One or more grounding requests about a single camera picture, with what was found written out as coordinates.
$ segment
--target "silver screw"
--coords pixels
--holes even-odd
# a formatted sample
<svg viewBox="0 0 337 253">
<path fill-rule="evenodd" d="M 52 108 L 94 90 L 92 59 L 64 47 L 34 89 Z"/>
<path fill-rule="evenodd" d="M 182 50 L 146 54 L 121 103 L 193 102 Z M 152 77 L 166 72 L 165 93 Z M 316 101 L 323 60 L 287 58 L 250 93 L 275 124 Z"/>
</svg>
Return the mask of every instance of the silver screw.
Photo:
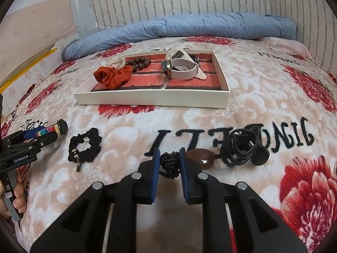
<svg viewBox="0 0 337 253">
<path fill-rule="evenodd" d="M 248 187 L 245 182 L 238 182 L 237 186 L 238 186 L 238 189 L 241 189 L 241 190 L 245 190 Z"/>
<path fill-rule="evenodd" d="M 139 180 L 142 177 L 142 174 L 140 172 L 132 173 L 131 178 L 135 180 Z"/>
<path fill-rule="evenodd" d="M 103 184 L 101 182 L 94 182 L 92 184 L 92 188 L 95 189 L 95 190 L 99 190 L 103 187 Z"/>
<path fill-rule="evenodd" d="M 201 179 L 201 180 L 206 180 L 208 178 L 208 174 L 205 173 L 205 172 L 200 172 L 198 174 L 198 178 Z"/>
</svg>

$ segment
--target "floral blanket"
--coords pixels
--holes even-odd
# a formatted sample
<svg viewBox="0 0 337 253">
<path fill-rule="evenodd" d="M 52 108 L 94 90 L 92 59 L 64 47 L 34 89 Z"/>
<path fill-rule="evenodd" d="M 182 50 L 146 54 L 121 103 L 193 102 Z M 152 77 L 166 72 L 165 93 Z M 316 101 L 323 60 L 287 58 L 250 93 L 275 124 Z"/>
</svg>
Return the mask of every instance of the floral blanket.
<svg viewBox="0 0 337 253">
<path fill-rule="evenodd" d="M 173 47 L 215 52 L 231 89 L 226 110 L 76 103 L 73 92 L 112 56 Z M 162 38 L 64 63 L 29 90 L 2 130 L 5 136 L 60 118 L 69 125 L 68 135 L 43 148 L 26 170 L 28 210 L 17 237 L 29 250 L 93 182 L 119 182 L 155 147 L 162 153 L 206 148 L 218 158 L 229 132 L 258 124 L 270 151 L 265 165 L 229 168 L 217 159 L 207 171 L 221 182 L 247 182 L 312 252 L 337 217 L 336 102 L 335 82 L 315 62 L 259 41 Z M 103 137 L 102 151 L 78 173 L 67 159 L 68 144 L 92 127 Z M 160 177 L 155 203 L 140 205 L 137 220 L 137 252 L 202 251 L 202 208 L 185 204 L 180 178 Z"/>
</svg>

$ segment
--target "yellow edge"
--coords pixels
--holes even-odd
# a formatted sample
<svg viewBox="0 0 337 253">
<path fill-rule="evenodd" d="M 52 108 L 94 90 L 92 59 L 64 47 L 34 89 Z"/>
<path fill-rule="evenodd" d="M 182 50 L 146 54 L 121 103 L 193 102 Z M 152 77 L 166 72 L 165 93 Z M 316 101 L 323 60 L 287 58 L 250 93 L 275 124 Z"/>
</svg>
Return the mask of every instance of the yellow edge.
<svg viewBox="0 0 337 253">
<path fill-rule="evenodd" d="M 44 58 L 49 56 L 50 54 L 53 54 L 57 48 L 54 48 L 45 54 L 41 55 L 39 58 L 37 58 L 34 62 L 32 62 L 28 67 L 26 67 L 21 73 L 19 73 L 17 76 L 13 77 L 11 80 L 6 82 L 1 88 L 0 88 L 0 93 L 3 93 L 4 90 L 9 87 L 13 82 L 15 82 L 17 79 L 19 79 L 23 74 L 25 74 L 28 70 L 30 70 L 33 66 L 35 66 L 37 63 L 42 61 Z"/>
</svg>

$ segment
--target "scrunchie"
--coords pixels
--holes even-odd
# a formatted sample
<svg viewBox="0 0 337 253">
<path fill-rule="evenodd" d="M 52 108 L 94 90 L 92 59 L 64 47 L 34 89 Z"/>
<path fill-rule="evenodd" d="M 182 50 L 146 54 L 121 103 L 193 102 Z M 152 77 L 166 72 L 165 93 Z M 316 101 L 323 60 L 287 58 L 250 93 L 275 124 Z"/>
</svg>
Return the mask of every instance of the scrunchie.
<svg viewBox="0 0 337 253">
<path fill-rule="evenodd" d="M 121 69 L 101 66 L 94 72 L 94 76 L 97 82 L 103 83 L 110 90 L 114 90 L 130 79 L 132 71 L 132 66 L 125 66 Z"/>
</svg>

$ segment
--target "white box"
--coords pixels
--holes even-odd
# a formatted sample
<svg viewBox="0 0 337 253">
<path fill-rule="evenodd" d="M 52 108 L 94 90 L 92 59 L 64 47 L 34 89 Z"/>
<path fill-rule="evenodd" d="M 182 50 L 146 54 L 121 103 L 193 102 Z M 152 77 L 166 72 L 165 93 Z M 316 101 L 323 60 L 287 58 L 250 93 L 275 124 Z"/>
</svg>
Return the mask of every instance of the white box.
<svg viewBox="0 0 337 253">
<path fill-rule="evenodd" d="M 74 96 L 80 105 L 158 105 L 186 106 L 196 108 L 222 108 L 228 104 L 230 89 L 225 73 L 212 50 L 185 50 L 188 54 L 212 54 L 212 62 L 219 79 L 221 90 L 193 89 L 133 89 L 133 90 L 91 90 L 98 84 L 94 75 L 87 79 Z M 145 57 L 166 54 L 167 51 L 152 51 L 127 54 L 126 57 Z"/>
</svg>

